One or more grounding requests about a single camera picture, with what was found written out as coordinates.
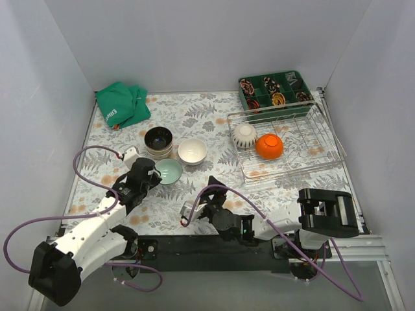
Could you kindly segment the pale green ribbed bowl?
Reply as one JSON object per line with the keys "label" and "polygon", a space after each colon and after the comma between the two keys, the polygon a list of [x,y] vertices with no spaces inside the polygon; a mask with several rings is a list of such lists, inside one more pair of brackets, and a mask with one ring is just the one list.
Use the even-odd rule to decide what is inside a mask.
{"label": "pale green ribbed bowl", "polygon": [[173,184],[182,175],[182,166],[175,159],[162,159],[156,163],[155,168],[160,172],[160,183],[162,185]]}

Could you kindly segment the beige floral bowl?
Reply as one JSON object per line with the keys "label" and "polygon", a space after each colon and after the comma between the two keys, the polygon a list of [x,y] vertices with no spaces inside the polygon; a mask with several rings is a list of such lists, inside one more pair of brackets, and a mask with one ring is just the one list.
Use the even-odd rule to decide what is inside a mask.
{"label": "beige floral bowl", "polygon": [[150,157],[160,160],[160,159],[165,159],[169,157],[169,155],[172,152],[173,147],[174,147],[173,144],[170,143],[169,146],[164,148],[163,150],[155,150],[155,149],[151,149],[150,147],[146,147],[146,151],[150,155]]}

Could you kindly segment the grey white gradient bowl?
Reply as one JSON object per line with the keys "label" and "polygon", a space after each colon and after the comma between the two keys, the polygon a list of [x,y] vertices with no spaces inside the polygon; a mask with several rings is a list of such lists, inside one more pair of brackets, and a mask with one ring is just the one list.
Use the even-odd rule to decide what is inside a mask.
{"label": "grey white gradient bowl", "polygon": [[186,165],[199,165],[207,156],[207,146],[200,139],[190,138],[182,141],[178,147],[178,156]]}

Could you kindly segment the black glossy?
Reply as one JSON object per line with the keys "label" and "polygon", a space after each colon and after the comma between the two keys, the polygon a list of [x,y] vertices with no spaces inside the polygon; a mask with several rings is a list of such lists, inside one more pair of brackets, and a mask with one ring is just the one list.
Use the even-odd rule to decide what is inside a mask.
{"label": "black glossy", "polygon": [[145,134],[144,140],[149,149],[164,150],[172,143],[173,136],[168,128],[158,126],[151,128]]}

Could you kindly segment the white bowl blue leaf pattern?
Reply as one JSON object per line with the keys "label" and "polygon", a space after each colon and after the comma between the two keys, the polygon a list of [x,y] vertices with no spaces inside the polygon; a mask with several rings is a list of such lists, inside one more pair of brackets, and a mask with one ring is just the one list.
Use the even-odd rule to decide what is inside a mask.
{"label": "white bowl blue leaf pattern", "polygon": [[257,141],[256,129],[250,124],[238,124],[232,130],[232,135],[237,148],[251,148]]}

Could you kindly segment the orange bowl black inside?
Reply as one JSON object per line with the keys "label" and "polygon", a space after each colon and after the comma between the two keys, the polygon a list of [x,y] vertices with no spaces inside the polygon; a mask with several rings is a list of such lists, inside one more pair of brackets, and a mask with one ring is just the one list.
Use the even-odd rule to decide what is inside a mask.
{"label": "orange bowl black inside", "polygon": [[255,150],[263,159],[277,159],[283,154],[283,141],[276,134],[268,133],[256,141]]}

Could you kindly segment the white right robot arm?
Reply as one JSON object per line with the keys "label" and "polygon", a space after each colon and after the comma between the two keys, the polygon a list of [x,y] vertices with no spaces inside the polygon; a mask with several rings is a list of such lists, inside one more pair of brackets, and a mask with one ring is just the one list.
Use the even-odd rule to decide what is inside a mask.
{"label": "white right robot arm", "polygon": [[279,233],[294,232],[294,252],[311,256],[330,238],[353,238],[359,235],[353,199],[348,192],[301,189],[298,199],[267,217],[257,210],[239,215],[225,208],[226,194],[231,189],[213,176],[191,204],[183,204],[181,225],[207,219],[221,239],[236,240],[243,246],[258,246]]}

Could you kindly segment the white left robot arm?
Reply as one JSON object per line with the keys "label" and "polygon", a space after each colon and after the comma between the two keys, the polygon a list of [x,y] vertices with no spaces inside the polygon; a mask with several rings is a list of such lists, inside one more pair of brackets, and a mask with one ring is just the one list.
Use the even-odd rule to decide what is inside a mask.
{"label": "white left robot arm", "polygon": [[82,281],[109,260],[135,257],[138,235],[120,221],[160,182],[153,160],[136,159],[85,220],[53,243],[42,242],[36,247],[29,285],[56,305],[65,306],[76,296]]}

